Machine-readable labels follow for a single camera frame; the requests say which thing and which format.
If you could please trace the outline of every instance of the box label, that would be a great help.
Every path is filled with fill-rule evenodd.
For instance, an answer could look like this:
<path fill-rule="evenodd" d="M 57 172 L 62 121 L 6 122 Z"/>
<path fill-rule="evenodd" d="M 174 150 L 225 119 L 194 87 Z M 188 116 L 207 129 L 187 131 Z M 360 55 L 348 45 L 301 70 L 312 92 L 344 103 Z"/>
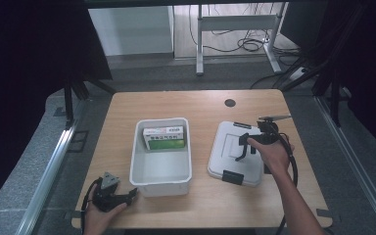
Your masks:
<path fill-rule="evenodd" d="M 145 128 L 143 137 L 148 150 L 185 147 L 183 126 Z"/>

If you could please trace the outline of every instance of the metal rod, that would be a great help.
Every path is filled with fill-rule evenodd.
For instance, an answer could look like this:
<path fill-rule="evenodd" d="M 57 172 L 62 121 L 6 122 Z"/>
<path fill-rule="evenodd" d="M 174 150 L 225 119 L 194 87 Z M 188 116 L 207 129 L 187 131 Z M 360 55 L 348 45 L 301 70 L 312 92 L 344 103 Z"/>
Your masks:
<path fill-rule="evenodd" d="M 78 103 L 76 108 L 77 115 L 81 114 L 83 110 L 83 101 Z M 64 155 L 71 141 L 72 135 L 75 132 L 75 128 L 78 124 L 76 119 L 70 129 L 65 129 L 60 137 L 56 149 L 51 156 L 50 162 L 47 164 L 45 171 L 38 183 L 35 193 L 32 196 L 31 201 L 23 215 L 20 226 L 17 229 L 17 235 L 31 234 L 33 227 L 41 213 L 43 205 L 47 199 L 48 193 L 53 185 L 54 179 L 57 176 L 57 172 L 63 162 Z"/>
<path fill-rule="evenodd" d="M 268 46 L 267 46 L 267 49 L 269 51 L 271 51 L 271 49 L 273 48 L 274 40 L 276 38 L 277 32 L 279 31 L 280 22 L 282 21 L 282 18 L 283 18 L 283 11 L 285 10 L 285 4 L 286 4 L 285 2 L 282 2 L 280 10 L 276 14 L 276 20 L 275 20 L 275 23 L 274 23 L 274 28 L 271 31 L 270 41 L 268 42 Z"/>
<path fill-rule="evenodd" d="M 71 78 L 66 79 L 64 87 L 64 99 L 66 104 L 66 129 L 70 129 L 74 122 L 74 113 L 72 111 L 72 96 L 71 96 Z"/>
<path fill-rule="evenodd" d="M 323 99 L 321 100 L 319 97 L 315 97 L 314 99 L 321 113 L 323 114 L 323 117 L 325 118 L 329 128 L 331 129 L 332 134 L 340 145 L 350 167 L 352 168 L 353 174 L 355 175 L 356 179 L 359 182 L 359 185 L 364 191 L 366 198 L 376 212 L 376 187 L 374 186 L 374 183 L 371 181 L 370 177 L 362 166 L 362 163 L 356 156 L 353 147 L 351 146 L 342 129 L 337 127 L 334 120 L 330 118 L 328 105 L 325 104 L 325 101 Z"/>
<path fill-rule="evenodd" d="M 198 35 L 197 35 L 197 75 L 204 74 L 204 55 L 203 55 L 203 6 L 198 5 Z"/>

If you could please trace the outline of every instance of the gray floor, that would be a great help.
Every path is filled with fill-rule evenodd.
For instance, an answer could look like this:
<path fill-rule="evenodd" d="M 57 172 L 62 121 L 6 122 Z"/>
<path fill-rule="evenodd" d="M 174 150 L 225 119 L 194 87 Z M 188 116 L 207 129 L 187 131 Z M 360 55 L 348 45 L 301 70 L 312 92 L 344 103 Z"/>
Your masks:
<path fill-rule="evenodd" d="M 106 81 L 117 92 L 249 89 L 259 78 L 271 75 L 264 57 L 209 59 L 205 75 L 195 75 L 194 61 L 169 58 L 110 58 L 113 81 Z M 271 88 L 275 78 L 265 79 L 255 89 Z M 294 122 L 333 217 L 331 234 L 376 234 L 376 212 L 365 196 L 342 149 L 332 135 L 320 109 L 311 96 L 314 80 L 285 93 Z M 33 234 L 79 234 L 71 227 L 76 200 L 90 164 L 97 139 L 112 96 L 87 84 L 91 97 L 85 103 L 77 131 L 88 133 L 82 151 L 70 145 L 55 179 Z M 64 129 L 65 117 L 57 110 L 64 107 L 63 92 L 47 100 L 46 113 L 19 164 L 0 191 L 0 234 L 14 234 L 28 206 L 36 185 Z M 354 118 L 345 102 L 340 106 L 342 130 L 376 186 L 376 140 Z M 257 234 L 274 234 L 275 228 L 257 229 Z M 124 231 L 108 231 L 121 234 Z M 125 234 L 254 234 L 253 229 L 235 230 L 129 230 Z"/>

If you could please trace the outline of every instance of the black cable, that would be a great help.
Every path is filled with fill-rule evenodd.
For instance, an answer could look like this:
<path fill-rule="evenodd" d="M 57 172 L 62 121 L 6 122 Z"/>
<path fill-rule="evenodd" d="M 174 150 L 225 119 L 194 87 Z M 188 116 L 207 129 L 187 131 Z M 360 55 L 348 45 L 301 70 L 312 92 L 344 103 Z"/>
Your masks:
<path fill-rule="evenodd" d="M 265 3 L 261 3 L 260 11 L 258 11 L 258 14 L 259 14 L 259 15 L 261 15 L 261 10 L 263 9 L 264 4 L 265 4 Z"/>
<path fill-rule="evenodd" d="M 328 234 L 330 234 L 330 235 L 334 235 L 334 231 L 331 230 L 331 227 L 324 228 L 323 230 L 324 230 L 325 232 L 327 232 Z"/>
<path fill-rule="evenodd" d="M 283 148 L 285 148 L 286 154 L 288 155 L 289 161 L 292 165 L 293 183 L 295 184 L 296 187 L 298 187 L 298 166 L 296 164 L 295 157 L 293 156 L 293 151 L 292 151 L 291 145 L 289 143 L 289 137 L 284 133 L 278 133 L 276 131 L 276 129 L 271 125 L 270 125 L 270 128 L 272 130 L 271 132 L 274 133 L 277 136 L 280 143 L 282 143 Z M 283 228 L 285 227 L 285 224 L 286 224 L 286 216 L 283 215 L 282 221 L 280 222 L 280 225 L 277 228 L 276 235 L 280 235 Z"/>
<path fill-rule="evenodd" d="M 299 57 L 299 56 L 279 56 L 279 57 L 278 57 L 278 60 L 279 60 L 279 62 L 280 62 L 282 65 L 287 66 L 287 67 L 290 67 L 290 66 L 293 65 L 293 63 L 292 63 L 292 64 L 288 64 L 288 63 L 282 61 L 282 58 L 284 58 L 284 57 Z"/>
<path fill-rule="evenodd" d="M 269 75 L 269 76 L 264 76 L 262 78 L 259 78 L 257 81 L 255 81 L 255 83 L 253 83 L 249 89 L 253 89 L 253 87 L 258 84 L 259 82 L 263 81 L 263 80 L 266 80 L 268 78 L 271 78 L 271 77 L 276 77 L 276 76 L 279 76 L 279 75 L 282 75 L 283 73 L 278 73 L 278 74 L 274 74 L 274 75 Z"/>
<path fill-rule="evenodd" d="M 247 8 L 243 11 L 243 15 L 246 13 L 247 9 L 251 8 L 252 7 L 252 4 L 249 3 L 249 5 L 247 6 Z"/>
<path fill-rule="evenodd" d="M 208 5 L 208 8 L 209 8 L 209 16 L 211 16 L 212 14 L 210 12 L 210 4 Z M 216 14 L 219 15 L 219 11 L 216 9 L 216 4 L 214 4 L 214 10 L 216 11 Z M 228 33 L 228 32 L 232 32 L 232 31 L 233 30 L 226 30 L 226 31 L 223 31 L 223 32 L 214 32 L 214 31 L 211 31 L 211 33 L 214 34 L 214 35 L 222 35 L 222 34 L 225 34 L 225 33 Z"/>
<path fill-rule="evenodd" d="M 307 62 L 310 62 L 311 59 L 313 59 L 313 57 L 316 57 L 317 54 L 319 54 L 319 52 L 316 52 L 316 51 L 319 51 L 319 50 L 324 50 L 324 48 L 322 48 L 325 44 L 328 44 L 330 43 L 332 40 L 334 40 L 334 37 L 336 36 L 336 34 L 346 25 L 346 22 L 348 21 L 348 19 L 350 18 L 352 14 L 352 11 L 351 10 L 348 10 L 348 13 L 347 14 L 344 14 L 344 16 L 342 17 L 342 20 L 339 21 L 337 23 L 337 25 L 335 25 L 327 34 L 326 36 L 324 36 L 322 38 L 322 40 L 318 41 L 314 46 L 310 47 L 309 49 L 306 50 L 306 52 L 302 53 L 296 53 L 296 54 L 290 54 L 290 51 L 293 51 L 293 49 L 279 49 L 279 48 L 276 48 L 276 47 L 273 47 L 273 51 L 275 51 L 276 53 L 278 54 L 282 54 L 282 55 L 293 55 L 293 56 L 300 56 L 299 59 L 301 58 L 306 58 L 306 61 Z M 291 70 L 294 70 L 296 69 L 298 66 L 295 66 L 295 63 L 291 64 L 291 67 L 292 68 L 289 68 Z"/>
<path fill-rule="evenodd" d="M 93 183 L 91 183 L 90 187 L 88 188 L 87 190 L 87 193 L 85 194 L 84 196 L 84 199 L 83 199 L 83 203 L 81 205 L 81 211 L 80 211 L 80 215 L 81 215 L 81 220 L 80 220 L 80 223 L 81 223 L 81 234 L 84 234 L 84 225 L 85 225 L 85 211 L 87 209 L 87 204 L 88 204 L 88 196 L 90 194 L 90 191 L 91 189 L 93 188 L 93 186 L 97 183 L 97 180 L 95 180 Z"/>
<path fill-rule="evenodd" d="M 306 61 L 307 59 L 299 57 L 295 62 L 292 63 L 290 67 L 288 67 L 288 69 L 283 73 L 283 75 L 279 77 L 279 79 L 275 83 L 273 83 L 271 88 L 278 89 L 285 82 L 285 80 L 289 78 L 290 73 L 295 71 L 296 68 L 302 66 L 304 63 L 306 63 Z"/>
<path fill-rule="evenodd" d="M 273 51 L 277 55 L 283 55 L 283 56 L 304 56 L 305 54 L 301 52 L 301 48 L 277 48 L 273 46 Z"/>
<path fill-rule="evenodd" d="M 195 45 L 198 45 L 197 41 L 194 39 L 194 34 L 192 32 L 192 26 L 191 26 L 191 5 L 189 6 L 189 10 L 188 10 L 188 21 L 189 21 L 189 30 L 190 30 L 190 33 L 191 33 L 191 38 L 194 42 Z M 220 34 L 224 34 L 224 33 L 227 33 L 227 32 L 231 32 L 233 30 L 228 30 L 228 31 L 224 31 L 224 32 L 221 32 Z M 229 52 L 234 52 L 234 51 L 237 51 L 237 50 L 240 50 L 240 49 L 244 49 L 248 52 L 256 52 L 258 51 L 264 42 L 260 41 L 260 40 L 257 40 L 257 39 L 253 39 L 253 38 L 248 38 L 248 36 L 250 35 L 250 30 L 248 30 L 246 32 L 246 35 L 244 38 L 242 39 L 239 39 L 237 41 L 237 48 L 235 49 L 232 49 L 232 50 L 220 50 L 220 49 L 217 49 L 217 48 L 214 48 L 214 47 L 211 47 L 211 46 L 204 46 L 204 48 L 209 48 L 209 49 L 212 49 L 212 50 L 215 50 L 215 51 L 218 51 L 218 52 L 223 52 L 223 53 L 229 53 Z M 250 49 L 250 48 L 247 48 L 246 45 L 254 45 L 256 46 L 257 48 L 255 49 Z"/>
<path fill-rule="evenodd" d="M 274 6 L 274 3 L 271 3 L 270 12 L 268 13 L 269 15 L 271 15 L 271 11 L 273 10 L 273 6 Z"/>

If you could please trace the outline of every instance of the metal frame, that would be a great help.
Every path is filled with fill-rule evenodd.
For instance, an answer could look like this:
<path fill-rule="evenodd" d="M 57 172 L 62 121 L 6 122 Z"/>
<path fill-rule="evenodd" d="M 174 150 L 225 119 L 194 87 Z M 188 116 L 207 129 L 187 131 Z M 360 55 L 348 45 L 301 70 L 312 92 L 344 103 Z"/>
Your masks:
<path fill-rule="evenodd" d="M 79 117 L 84 109 L 84 101 L 79 101 L 76 107 L 76 119 L 72 120 L 70 128 L 66 128 L 57 144 L 56 149 L 47 164 L 45 171 L 38 183 L 38 186 L 32 196 L 31 201 L 23 215 L 20 226 L 17 229 L 17 235 L 31 234 L 35 223 L 41 213 L 42 207 L 47 200 L 53 182 L 57 176 L 58 170 L 63 162 L 69 143 L 78 125 Z"/>
<path fill-rule="evenodd" d="M 198 6 L 197 75 L 204 74 L 203 31 L 272 29 L 270 40 L 263 47 L 275 73 L 280 73 L 279 63 L 273 54 L 273 43 L 283 18 L 285 2 L 276 15 L 203 17 L 202 5 Z"/>

